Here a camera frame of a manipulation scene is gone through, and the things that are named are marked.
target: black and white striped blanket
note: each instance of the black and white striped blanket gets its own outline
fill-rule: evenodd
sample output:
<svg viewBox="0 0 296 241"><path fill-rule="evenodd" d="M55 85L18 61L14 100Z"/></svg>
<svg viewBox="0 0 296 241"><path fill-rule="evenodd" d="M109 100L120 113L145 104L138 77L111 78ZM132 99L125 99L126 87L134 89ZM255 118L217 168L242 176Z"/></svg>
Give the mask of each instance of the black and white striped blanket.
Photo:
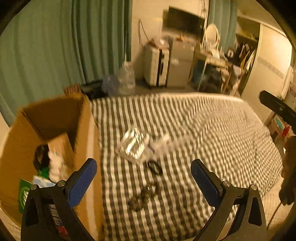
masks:
<svg viewBox="0 0 296 241"><path fill-rule="evenodd" d="M93 115L102 143L105 240L183 240L195 236L213 212L191 176L200 158L210 171L234 186L256 184L263 196L276 183L281 157L268 129L241 99L212 94L144 95L96 99ZM163 175L115 154L132 126L153 139L169 134L183 144L156 161ZM132 211L127 202L147 182L161 195Z"/></svg>

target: clear plastic bag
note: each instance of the clear plastic bag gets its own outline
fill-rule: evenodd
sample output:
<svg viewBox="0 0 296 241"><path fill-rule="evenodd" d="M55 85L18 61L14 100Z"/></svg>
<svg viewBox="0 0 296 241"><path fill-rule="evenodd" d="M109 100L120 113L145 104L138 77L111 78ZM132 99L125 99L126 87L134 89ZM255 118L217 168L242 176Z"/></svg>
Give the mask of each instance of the clear plastic bag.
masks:
<svg viewBox="0 0 296 241"><path fill-rule="evenodd" d="M136 164L143 162L142 154L150 142L150 136L137 127L130 128L123 136L116 153Z"/></svg>
<svg viewBox="0 0 296 241"><path fill-rule="evenodd" d="M183 136L171 140L170 136L165 134L153 141L149 134L140 131L137 127L132 127L125 133L115 151L128 161L141 164L145 161L156 160L178 149L189 139L188 136Z"/></svg>
<svg viewBox="0 0 296 241"><path fill-rule="evenodd" d="M135 72L131 62L124 62L117 74L120 95L132 95L136 87Z"/></svg>

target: television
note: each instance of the television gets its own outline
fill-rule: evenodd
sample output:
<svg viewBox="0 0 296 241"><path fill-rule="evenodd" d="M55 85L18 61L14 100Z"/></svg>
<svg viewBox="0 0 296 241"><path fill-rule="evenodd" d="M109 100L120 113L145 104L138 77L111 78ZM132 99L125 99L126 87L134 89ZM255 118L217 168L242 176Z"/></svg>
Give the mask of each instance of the television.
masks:
<svg viewBox="0 0 296 241"><path fill-rule="evenodd" d="M205 20L197 15L169 7L167 27L202 36Z"/></svg>

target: green curtain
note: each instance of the green curtain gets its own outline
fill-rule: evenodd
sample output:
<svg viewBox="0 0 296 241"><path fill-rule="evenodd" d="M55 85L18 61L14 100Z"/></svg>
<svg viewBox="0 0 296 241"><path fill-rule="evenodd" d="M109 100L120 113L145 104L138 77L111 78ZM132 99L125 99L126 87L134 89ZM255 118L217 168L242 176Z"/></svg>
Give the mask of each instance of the green curtain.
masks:
<svg viewBox="0 0 296 241"><path fill-rule="evenodd" d="M233 47L237 25L237 0L210 0L208 25L214 23L221 34L220 47Z"/></svg>
<svg viewBox="0 0 296 241"><path fill-rule="evenodd" d="M131 0L31 0L0 35L0 112L116 73L131 56Z"/></svg>

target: cable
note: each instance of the cable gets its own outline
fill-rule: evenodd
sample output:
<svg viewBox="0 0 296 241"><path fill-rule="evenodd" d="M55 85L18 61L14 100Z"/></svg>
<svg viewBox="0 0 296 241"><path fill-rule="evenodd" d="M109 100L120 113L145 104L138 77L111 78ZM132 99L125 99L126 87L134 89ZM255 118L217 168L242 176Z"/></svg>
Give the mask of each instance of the cable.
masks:
<svg viewBox="0 0 296 241"><path fill-rule="evenodd" d="M139 19L139 22L138 22L139 42L140 42L141 46L143 46L143 44L142 44L142 38L141 38L141 31L140 31L140 24L141 24L141 26L142 26L143 32L144 32L144 34L145 34L145 36L146 36L148 42L149 42L149 38L147 37L147 34L146 34L146 32L145 32L145 29L144 29L144 26L143 26L142 20Z"/></svg>
<svg viewBox="0 0 296 241"><path fill-rule="evenodd" d="M276 214L276 212L278 211L278 209L279 209L280 206L281 206L281 203L278 205L278 207L277 207L276 210L274 211L274 214L272 215L272 217L271 217L271 219L270 219L270 221L269 221L269 223L268 223L268 225L267 225L267 229L266 229L266 230L268 230L268 228L269 228L269 226L270 226L270 224L271 224L271 221L273 220L273 218L274 218L274 216L275 216L275 214Z"/></svg>
<svg viewBox="0 0 296 241"><path fill-rule="evenodd" d="M204 14L205 14L205 18L206 18L206 10L205 10L205 0L204 0L204 7L203 7L203 12L204 12Z"/></svg>

